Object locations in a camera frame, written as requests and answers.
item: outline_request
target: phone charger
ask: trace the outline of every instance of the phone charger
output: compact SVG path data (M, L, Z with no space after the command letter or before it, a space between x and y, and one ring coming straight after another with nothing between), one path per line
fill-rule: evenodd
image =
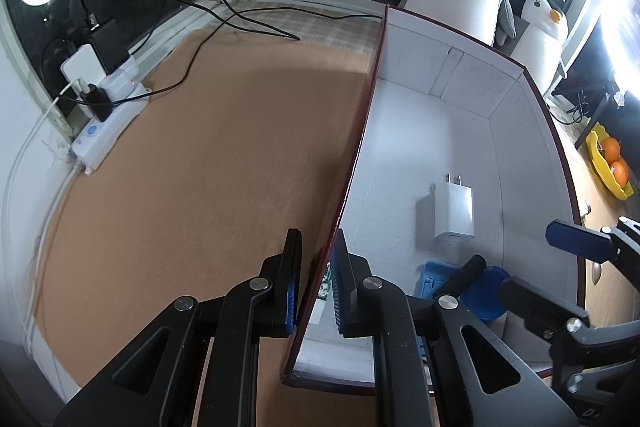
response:
M435 190L435 238L442 241L464 243L475 236L474 193L464 187L460 178L456 183L446 181Z

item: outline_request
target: penguin yellow beak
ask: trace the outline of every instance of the penguin yellow beak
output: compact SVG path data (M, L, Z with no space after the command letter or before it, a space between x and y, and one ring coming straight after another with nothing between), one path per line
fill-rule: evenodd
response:
M562 14L558 10L551 10L549 16L551 17L551 20L556 24L559 24L562 20Z

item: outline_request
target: white power adapter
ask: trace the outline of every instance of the white power adapter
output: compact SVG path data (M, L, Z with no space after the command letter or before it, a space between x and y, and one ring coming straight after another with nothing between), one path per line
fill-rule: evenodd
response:
M435 190L435 238L464 243L475 236L474 193L463 187L460 176L451 183L447 174Z
M74 82L72 89L76 94L80 94L80 89L75 82L81 78L85 84L94 84L104 89L109 100L112 101L127 98L140 85L139 81L135 80L138 75L138 65L135 58L129 57L113 73L106 74L91 44L80 46L71 57L62 63L60 71L70 84ZM86 105L80 107L89 118L93 118L94 114L89 107Z

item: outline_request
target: white cable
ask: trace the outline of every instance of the white cable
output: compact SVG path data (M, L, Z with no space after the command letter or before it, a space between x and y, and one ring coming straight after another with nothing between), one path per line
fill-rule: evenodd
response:
M71 182L74 179L76 179L76 176L78 175L78 172L80 172L83 168L84 168L84 165L82 165L82 162L76 161L76 163L74 164L73 169L71 170L71 172L69 172L68 176L66 177L66 179L62 183L62 185L60 185L58 193L56 194L56 199L53 201L53 203L49 207L49 214L47 214L47 219L46 219L46 221L44 223L44 227L42 228L42 235L40 236L40 243L38 245L38 253L36 254L36 262L35 262L35 266L34 266L34 269L33 269L34 283L31 285L31 296L29 298L29 303L27 304L26 316L28 318L28 322L27 322L27 330L28 330L27 338L28 339L30 339L33 336L33 328L35 327L35 317L33 315L33 307L35 305L36 289L38 287L38 280L40 278L39 277L40 261L42 260L42 252L44 251L44 246L45 246L45 244L47 242L47 234L48 234L48 231L49 231L49 227L51 225L51 221L53 220L53 216L56 215L56 211L58 210L58 207L60 206L61 201L63 200L64 196L66 195L66 192L67 192L67 189L69 188L69 185L71 185Z
M60 94L65 94L65 92L68 89L70 89L72 85L73 84L67 84L60 91ZM6 185L4 187L4 195L2 197L2 207L1 207L1 209L2 209L2 219L1 219L1 223L0 223L0 235L2 236L2 241L1 241L2 250L1 251L2 251L2 260L4 262L4 272L5 272L5 274L9 273L10 282L11 282L11 289L12 289L12 293L14 294L15 308L16 308L16 311L18 313L18 317L20 318L20 323L22 324L22 331L25 334L25 338L26 338L27 343L29 344L29 348L30 348L31 352L33 352L33 346L31 345L31 339L30 339L28 331L27 331L27 326L26 326L26 324L24 322L24 316L22 315L22 313L20 311L20 304L18 304L18 296L17 296L17 291L16 291L16 288L15 288L14 270L13 270L13 263L12 263L12 256L11 256L11 233L10 233L10 226L9 226L9 206L11 204L11 192L12 192L12 190L14 188L15 174L16 174L16 172L18 170L18 166L20 165L22 157L24 156L24 153L27 150L27 147L31 143L31 140L33 140L33 137L36 135L36 133L40 129L40 126L47 119L47 116L49 115L51 110L55 107L56 103L58 103L59 99L60 99L60 96L56 97L56 99L53 102L51 102L49 107L47 107L47 110L41 115L41 117L38 119L38 121L35 123L35 125L31 129L31 132L27 135L27 138L24 140L24 143L22 144L22 147L20 147L20 150L18 150L18 153L17 153L17 155L15 157L14 163L11 165L11 169L9 171L9 176L7 177L7 182L6 182Z

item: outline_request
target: white wall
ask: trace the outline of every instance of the white wall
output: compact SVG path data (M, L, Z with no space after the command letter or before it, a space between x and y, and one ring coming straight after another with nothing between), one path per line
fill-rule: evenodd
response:
M42 115L0 41L0 190L4 193L18 150ZM71 171L69 142L45 121L18 167L8 210L10 251L0 263L0 368L34 416L52 421L60 406L46 380L22 347L24 333L17 306L26 317L30 269L41 229L57 190ZM16 295L12 289L13 272Z

